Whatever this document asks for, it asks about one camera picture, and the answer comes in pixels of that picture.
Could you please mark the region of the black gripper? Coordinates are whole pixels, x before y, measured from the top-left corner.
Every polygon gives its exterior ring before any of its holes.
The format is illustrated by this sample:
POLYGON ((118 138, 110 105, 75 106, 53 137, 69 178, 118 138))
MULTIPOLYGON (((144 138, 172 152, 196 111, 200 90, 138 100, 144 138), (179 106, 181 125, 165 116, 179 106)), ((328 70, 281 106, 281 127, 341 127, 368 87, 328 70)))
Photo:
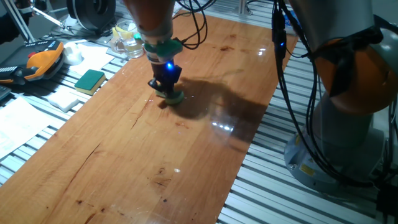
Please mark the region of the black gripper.
POLYGON ((148 82, 148 85, 155 91, 163 92, 165 97, 171 97, 175 93, 174 85, 180 78, 182 68, 175 65, 173 61, 160 64, 152 63, 151 67, 154 78, 148 82))

